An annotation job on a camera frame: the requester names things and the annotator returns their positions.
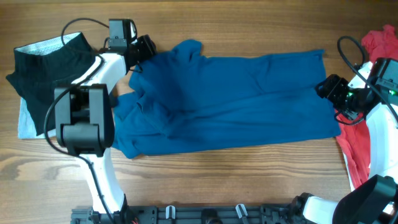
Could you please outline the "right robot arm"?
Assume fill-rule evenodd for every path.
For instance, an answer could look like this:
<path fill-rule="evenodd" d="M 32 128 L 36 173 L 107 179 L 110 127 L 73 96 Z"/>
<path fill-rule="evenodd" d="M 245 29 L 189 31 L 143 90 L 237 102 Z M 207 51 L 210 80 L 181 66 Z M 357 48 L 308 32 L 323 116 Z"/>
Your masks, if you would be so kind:
<path fill-rule="evenodd" d="M 365 88 L 337 102 L 339 108 L 366 113 L 371 144 L 369 179 L 339 202 L 303 193 L 289 207 L 294 217 L 307 223 L 397 223 L 397 61 L 379 58 L 373 64 Z"/>

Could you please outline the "blue t-shirt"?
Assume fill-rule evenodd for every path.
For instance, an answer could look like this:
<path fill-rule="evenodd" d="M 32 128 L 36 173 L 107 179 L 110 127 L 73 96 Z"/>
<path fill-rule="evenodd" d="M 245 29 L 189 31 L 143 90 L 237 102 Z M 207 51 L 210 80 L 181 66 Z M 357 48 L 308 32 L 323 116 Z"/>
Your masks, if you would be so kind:
<path fill-rule="evenodd" d="M 247 147 L 340 133 L 315 86 L 323 51 L 206 57 L 186 40 L 142 63 L 114 109 L 113 147 L 127 158 Z"/>

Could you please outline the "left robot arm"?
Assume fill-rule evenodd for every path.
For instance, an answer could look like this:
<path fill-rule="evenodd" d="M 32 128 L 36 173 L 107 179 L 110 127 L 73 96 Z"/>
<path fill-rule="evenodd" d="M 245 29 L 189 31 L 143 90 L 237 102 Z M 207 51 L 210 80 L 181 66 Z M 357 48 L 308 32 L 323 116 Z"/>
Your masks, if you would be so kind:
<path fill-rule="evenodd" d="M 128 72 L 142 72 L 141 62 L 156 54 L 148 35 L 138 36 L 131 19 L 110 19 L 103 48 L 87 51 L 96 61 L 72 84 L 55 89 L 48 112 L 55 115 L 58 145 L 83 169 L 93 204 L 72 210 L 71 223 L 138 223 L 127 204 L 111 159 L 114 141 L 112 90 Z"/>

